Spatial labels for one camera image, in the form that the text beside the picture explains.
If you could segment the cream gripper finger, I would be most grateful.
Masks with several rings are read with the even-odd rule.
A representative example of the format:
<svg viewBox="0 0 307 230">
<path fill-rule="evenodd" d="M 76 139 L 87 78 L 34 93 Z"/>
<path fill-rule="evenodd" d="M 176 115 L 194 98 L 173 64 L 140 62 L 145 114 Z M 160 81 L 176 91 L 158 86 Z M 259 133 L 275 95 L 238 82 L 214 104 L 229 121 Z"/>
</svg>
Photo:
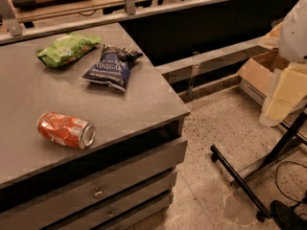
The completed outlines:
<svg viewBox="0 0 307 230">
<path fill-rule="evenodd" d="M 284 120 L 306 95 L 307 64 L 290 63 L 273 74 L 264 104 L 264 117 L 270 122 Z"/>
</svg>

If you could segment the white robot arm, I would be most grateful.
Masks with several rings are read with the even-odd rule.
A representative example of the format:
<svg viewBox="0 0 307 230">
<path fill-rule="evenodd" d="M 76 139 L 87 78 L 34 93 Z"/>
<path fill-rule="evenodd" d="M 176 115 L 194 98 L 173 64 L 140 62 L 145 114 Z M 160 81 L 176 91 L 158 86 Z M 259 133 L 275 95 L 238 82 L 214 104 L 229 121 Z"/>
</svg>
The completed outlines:
<svg viewBox="0 0 307 230">
<path fill-rule="evenodd" d="M 307 0 L 299 0 L 282 23 L 278 39 L 279 55 L 289 61 L 273 82 L 273 92 L 267 97 L 262 117 L 279 123 L 307 95 Z"/>
</svg>

